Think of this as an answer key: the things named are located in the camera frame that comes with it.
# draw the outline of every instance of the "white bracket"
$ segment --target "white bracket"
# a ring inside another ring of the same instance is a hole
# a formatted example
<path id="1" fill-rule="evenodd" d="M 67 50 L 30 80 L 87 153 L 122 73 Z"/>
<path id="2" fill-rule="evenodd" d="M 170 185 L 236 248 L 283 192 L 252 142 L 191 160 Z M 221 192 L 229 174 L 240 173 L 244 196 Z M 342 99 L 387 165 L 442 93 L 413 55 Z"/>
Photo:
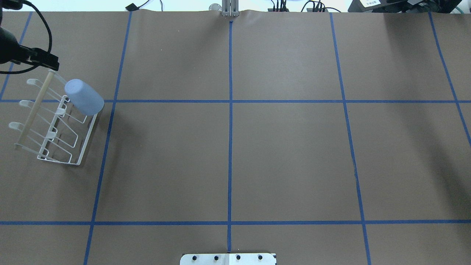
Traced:
<path id="1" fill-rule="evenodd" d="M 180 265 L 276 265 L 276 254 L 185 254 L 180 259 Z"/>
<path id="2" fill-rule="evenodd" d="M 239 16 L 239 0 L 222 0 L 223 17 L 238 17 Z"/>

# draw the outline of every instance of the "black connector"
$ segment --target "black connector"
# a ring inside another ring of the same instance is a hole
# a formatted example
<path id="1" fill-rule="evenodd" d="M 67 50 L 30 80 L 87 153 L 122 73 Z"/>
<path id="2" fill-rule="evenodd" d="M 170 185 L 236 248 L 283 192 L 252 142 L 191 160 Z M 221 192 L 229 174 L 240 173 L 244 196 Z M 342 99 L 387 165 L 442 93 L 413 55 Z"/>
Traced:
<path id="1" fill-rule="evenodd" d="M 126 7 L 126 10 L 129 12 L 132 12 L 132 11 L 139 10 L 139 8 L 134 3 L 132 3 Z"/>

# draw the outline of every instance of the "white label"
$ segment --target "white label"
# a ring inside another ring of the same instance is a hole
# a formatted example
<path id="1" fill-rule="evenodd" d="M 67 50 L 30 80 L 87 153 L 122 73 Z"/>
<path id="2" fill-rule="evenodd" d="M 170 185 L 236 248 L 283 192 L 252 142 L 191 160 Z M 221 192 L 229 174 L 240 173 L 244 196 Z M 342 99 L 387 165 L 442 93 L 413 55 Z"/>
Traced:
<path id="1" fill-rule="evenodd" d="M 360 2 L 366 8 L 381 4 L 380 0 L 360 0 Z"/>

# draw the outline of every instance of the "light blue plastic cup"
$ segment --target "light blue plastic cup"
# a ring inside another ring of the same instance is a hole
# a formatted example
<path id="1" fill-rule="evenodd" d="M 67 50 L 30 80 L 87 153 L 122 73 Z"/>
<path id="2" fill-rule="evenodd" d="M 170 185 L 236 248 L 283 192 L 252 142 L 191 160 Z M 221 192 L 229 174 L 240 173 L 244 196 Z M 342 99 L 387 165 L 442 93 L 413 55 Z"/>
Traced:
<path id="1" fill-rule="evenodd" d="M 91 86 L 80 79 L 72 79 L 65 84 L 65 93 L 74 106 L 87 116 L 100 112 L 105 101 Z"/>

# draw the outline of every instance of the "dish rack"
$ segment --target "dish rack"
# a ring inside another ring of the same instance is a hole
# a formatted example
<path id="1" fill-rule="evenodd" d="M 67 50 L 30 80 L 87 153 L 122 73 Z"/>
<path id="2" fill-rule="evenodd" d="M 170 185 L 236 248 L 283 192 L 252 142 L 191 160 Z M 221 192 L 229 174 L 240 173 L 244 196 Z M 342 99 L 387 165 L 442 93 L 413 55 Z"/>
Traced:
<path id="1" fill-rule="evenodd" d="M 19 101 L 20 106 L 31 109 L 26 122 L 11 122 L 8 126 L 20 132 L 15 149 L 34 153 L 40 160 L 78 166 L 82 162 L 98 114 L 81 114 L 73 107 L 67 95 L 61 95 L 50 87 L 53 79 L 59 81 L 62 88 L 67 83 L 53 70 L 49 70 L 44 82 L 37 79 L 26 81 L 28 85 L 39 88 L 39 93 L 35 101 Z M 52 99 L 45 100 L 46 95 Z M 50 107 L 54 102 L 58 102 L 57 108 L 54 108 L 55 105 Z"/>

